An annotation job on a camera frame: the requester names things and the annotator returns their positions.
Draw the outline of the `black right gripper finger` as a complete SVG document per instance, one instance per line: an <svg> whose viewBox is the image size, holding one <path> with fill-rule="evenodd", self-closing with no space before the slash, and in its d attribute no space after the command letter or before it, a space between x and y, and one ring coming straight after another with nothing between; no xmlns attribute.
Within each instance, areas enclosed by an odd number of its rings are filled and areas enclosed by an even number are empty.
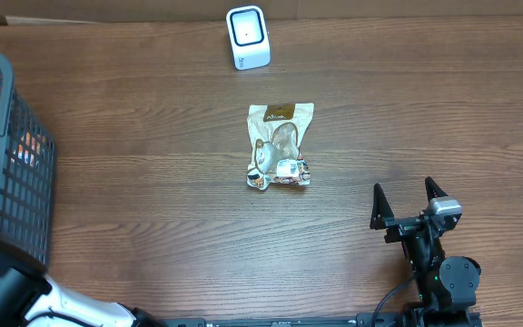
<svg viewBox="0 0 523 327"><path fill-rule="evenodd" d="M388 222L395 220L394 213L379 183L373 187L373 206L370 218L370 228L382 230L387 228Z"/></svg>
<svg viewBox="0 0 523 327"><path fill-rule="evenodd" d="M439 197L446 197L448 195L438 186L438 184L430 176L428 176L425 179L425 187L426 187L426 194L427 194L427 198L428 198L429 202L432 199L439 198Z"/></svg>

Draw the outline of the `beige snack bag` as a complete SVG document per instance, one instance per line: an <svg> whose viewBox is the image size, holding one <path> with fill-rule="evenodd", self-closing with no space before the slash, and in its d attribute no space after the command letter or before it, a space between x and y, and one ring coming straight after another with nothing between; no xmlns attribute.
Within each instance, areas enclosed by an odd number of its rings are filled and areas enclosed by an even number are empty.
<svg viewBox="0 0 523 327"><path fill-rule="evenodd" d="M313 113L313 103L250 106L252 158L246 174L250 187L264 191L272 183L306 186L311 182L300 147Z"/></svg>

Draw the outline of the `orange Kleenex tissue pack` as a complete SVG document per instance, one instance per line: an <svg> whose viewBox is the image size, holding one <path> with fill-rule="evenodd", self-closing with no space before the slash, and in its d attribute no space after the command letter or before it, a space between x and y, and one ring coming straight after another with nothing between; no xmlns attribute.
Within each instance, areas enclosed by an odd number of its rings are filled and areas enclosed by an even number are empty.
<svg viewBox="0 0 523 327"><path fill-rule="evenodd" d="M31 167L36 168L39 165L39 159L44 155L44 141L45 137L38 134L32 136L26 132L19 141L17 149L14 151L14 158L23 161L25 164L29 164Z"/></svg>

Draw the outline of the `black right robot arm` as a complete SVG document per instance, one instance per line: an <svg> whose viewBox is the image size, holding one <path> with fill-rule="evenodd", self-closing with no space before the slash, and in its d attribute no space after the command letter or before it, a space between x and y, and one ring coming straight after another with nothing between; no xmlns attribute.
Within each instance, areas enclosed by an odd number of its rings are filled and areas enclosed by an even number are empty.
<svg viewBox="0 0 523 327"><path fill-rule="evenodd" d="M469 310L477 302L481 267L466 256L448 257L440 237L456 228L462 216L459 201L431 178L425 179L427 207L418 215L397 218L380 184L373 186L372 230L386 232L386 243L400 243L412 275L389 291L365 321L376 326L480 326L480 315ZM417 284L419 301L384 318L381 310L397 292Z"/></svg>

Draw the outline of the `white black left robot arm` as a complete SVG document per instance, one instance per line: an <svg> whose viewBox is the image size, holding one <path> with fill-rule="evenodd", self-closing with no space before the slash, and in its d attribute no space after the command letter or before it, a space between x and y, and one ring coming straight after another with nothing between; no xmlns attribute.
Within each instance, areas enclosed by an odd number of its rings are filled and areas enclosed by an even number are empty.
<svg viewBox="0 0 523 327"><path fill-rule="evenodd" d="M0 326L163 326L139 309L101 302L55 282L23 250L0 241Z"/></svg>

